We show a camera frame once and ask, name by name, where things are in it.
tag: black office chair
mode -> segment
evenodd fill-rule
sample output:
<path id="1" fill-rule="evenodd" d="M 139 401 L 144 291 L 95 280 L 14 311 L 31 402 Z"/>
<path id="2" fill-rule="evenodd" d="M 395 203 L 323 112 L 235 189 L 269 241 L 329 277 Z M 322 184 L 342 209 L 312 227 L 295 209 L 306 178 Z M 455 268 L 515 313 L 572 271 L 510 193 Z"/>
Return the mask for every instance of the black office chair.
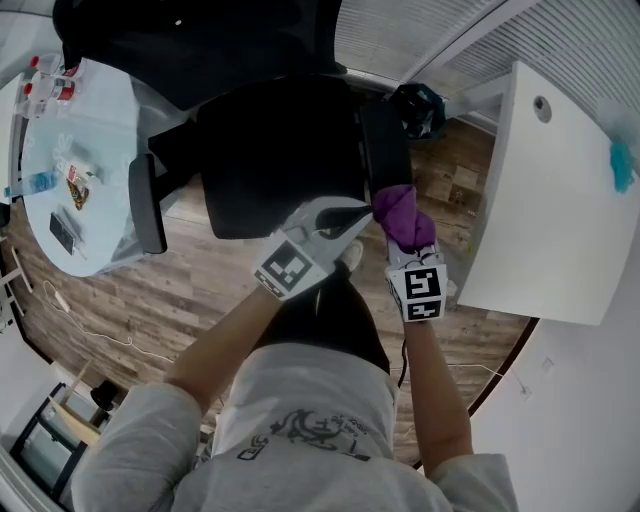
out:
<path id="1" fill-rule="evenodd" d="M 65 63 L 121 69 L 182 110 L 278 77 L 340 75 L 342 0 L 57 0 Z"/>
<path id="2" fill-rule="evenodd" d="M 150 139 L 150 151 L 169 171 L 165 176 L 156 178 L 149 156 L 130 167 L 133 222 L 145 251 L 166 250 L 159 202 L 197 172 L 202 173 L 213 231 L 227 239 L 267 236 L 314 197 L 363 199 L 367 180 L 372 193 L 410 183 L 407 143 L 394 107 L 375 103 L 358 111 L 347 84 L 323 76 L 344 69 L 333 52 L 340 1 L 245 0 L 207 7 L 199 19 L 165 0 L 161 4 L 169 7 L 160 14 L 145 17 L 144 9 L 136 10 L 132 19 L 114 20 L 115 28 L 95 35 L 86 25 L 98 12 L 96 1 L 82 0 L 80 7 L 57 1 L 54 21 L 67 53 L 123 69 L 179 107 L 213 98 L 200 108 L 197 122 Z M 152 4 L 143 2 L 147 8 Z M 246 21 L 257 15 L 247 14 L 250 8 L 263 17 L 259 22 Z M 176 29 L 167 20 L 178 9 L 182 23 Z M 73 31 L 79 21 L 84 23 L 80 35 Z M 244 30 L 247 23 L 255 33 Z M 205 34 L 205 26 L 220 26 L 224 37 Z M 129 55 L 124 49 L 134 43 Z M 186 52 L 184 61 L 176 48 Z M 158 58 L 158 49 L 166 58 Z M 239 62 L 236 50 L 242 55 Z M 211 52 L 217 67 L 207 70 L 195 62 L 187 73 L 185 62 L 194 55 L 205 58 L 203 52 Z"/>

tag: white table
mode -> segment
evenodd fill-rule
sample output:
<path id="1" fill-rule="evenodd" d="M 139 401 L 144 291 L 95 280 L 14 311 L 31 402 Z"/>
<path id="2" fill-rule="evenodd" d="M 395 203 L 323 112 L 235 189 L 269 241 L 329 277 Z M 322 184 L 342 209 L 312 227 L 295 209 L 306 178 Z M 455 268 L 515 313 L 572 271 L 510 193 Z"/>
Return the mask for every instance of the white table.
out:
<path id="1" fill-rule="evenodd" d="M 159 131 L 180 124 L 186 115 L 166 116 L 167 123 Z M 143 256 L 131 220 L 128 185 L 129 164 L 146 149 L 149 135 L 141 134 L 139 128 L 139 104 L 129 76 L 91 61 L 82 92 L 68 112 L 29 122 L 23 145 L 24 175 L 56 168 L 72 145 L 87 151 L 102 175 L 80 211 L 75 209 L 64 179 L 53 190 L 24 197 L 38 244 L 62 271 L 90 276 Z M 51 213 L 61 208 L 82 239 L 73 256 L 49 231 Z"/>
<path id="2" fill-rule="evenodd" d="M 496 90 L 503 97 L 458 303 L 598 325 L 629 254 L 640 183 L 615 191 L 608 137 L 538 73 L 517 62 L 495 84 L 506 91 L 485 86 L 448 111 L 493 101 Z M 548 122 L 536 114 L 539 96 Z"/>

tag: small bottle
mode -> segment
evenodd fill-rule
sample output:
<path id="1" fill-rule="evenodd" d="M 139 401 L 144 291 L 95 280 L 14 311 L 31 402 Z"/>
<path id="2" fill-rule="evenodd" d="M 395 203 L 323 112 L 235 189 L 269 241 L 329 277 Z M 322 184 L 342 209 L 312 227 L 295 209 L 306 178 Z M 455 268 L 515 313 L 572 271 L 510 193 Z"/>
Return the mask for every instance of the small bottle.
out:
<path id="1" fill-rule="evenodd" d="M 13 187 L 4 189 L 4 197 L 18 197 L 51 190 L 58 184 L 58 171 L 45 171 L 25 176 Z"/>
<path id="2" fill-rule="evenodd" d="M 24 93 L 32 103 L 46 103 L 49 99 L 69 101 L 75 92 L 76 84 L 65 78 L 55 78 L 38 71 L 31 83 L 24 86 Z"/>
<path id="3" fill-rule="evenodd" d="M 81 60 L 80 64 L 77 66 L 74 66 L 71 69 L 65 69 L 64 59 L 61 55 L 58 55 L 57 53 L 47 53 L 40 57 L 33 57 L 31 59 L 31 67 L 45 75 L 77 80 L 80 78 L 80 75 L 84 73 L 86 61 Z"/>

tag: gray t-shirt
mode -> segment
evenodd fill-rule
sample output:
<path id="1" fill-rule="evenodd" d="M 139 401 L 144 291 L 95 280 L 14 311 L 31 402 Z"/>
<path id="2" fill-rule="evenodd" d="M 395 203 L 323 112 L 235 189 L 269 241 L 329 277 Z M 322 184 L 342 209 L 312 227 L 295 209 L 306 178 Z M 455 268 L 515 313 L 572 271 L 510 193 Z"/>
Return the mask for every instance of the gray t-shirt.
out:
<path id="1" fill-rule="evenodd" d="M 197 469 L 201 413 L 169 384 L 134 387 L 72 481 L 79 512 L 514 512 L 501 455 L 430 475 L 393 460 L 397 388 L 356 357 L 300 344 L 255 351 L 240 368 Z"/>

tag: wooden floor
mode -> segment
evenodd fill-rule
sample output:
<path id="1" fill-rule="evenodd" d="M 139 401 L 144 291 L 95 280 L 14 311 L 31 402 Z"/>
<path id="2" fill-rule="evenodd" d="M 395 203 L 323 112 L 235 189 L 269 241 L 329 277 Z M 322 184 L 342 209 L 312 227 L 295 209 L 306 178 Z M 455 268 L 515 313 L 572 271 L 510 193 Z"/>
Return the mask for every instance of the wooden floor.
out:
<path id="1" fill-rule="evenodd" d="M 412 147 L 415 184 L 421 209 L 436 221 L 438 235 L 456 250 L 466 249 L 474 213 L 491 159 L 493 138 L 467 125 L 452 122 L 436 142 Z M 92 278 L 74 278 L 55 268 L 36 243 L 21 201 L 12 207 L 5 228 L 9 243 L 2 253 L 9 270 L 14 245 L 34 285 L 33 295 L 22 283 L 14 289 L 28 312 L 23 319 L 28 338 L 45 354 L 77 371 L 94 359 L 87 381 L 102 376 L 129 388 L 162 378 L 162 360 L 141 354 L 105 338 L 81 333 L 46 301 L 43 281 L 49 280 L 71 305 L 73 317 L 92 332 L 127 341 L 141 349 L 174 358 L 198 334 L 213 326 L 255 286 L 249 269 L 260 241 L 217 240 L 211 231 L 199 179 L 182 192 L 164 224 L 169 251 L 125 268 Z M 396 306 L 384 280 L 386 249 L 380 228 L 372 223 L 362 235 L 364 260 L 353 282 L 373 313 L 392 374 L 402 367 L 402 329 Z M 434 323 L 450 364 L 483 364 L 496 369 L 509 354 L 528 319 L 457 306 L 450 301 L 446 316 Z M 452 367 L 468 403 L 484 388 L 491 374 L 479 367 Z M 413 428 L 409 379 L 400 393 L 395 433 L 398 460 L 419 459 Z M 216 403 L 206 422 L 215 425 Z"/>

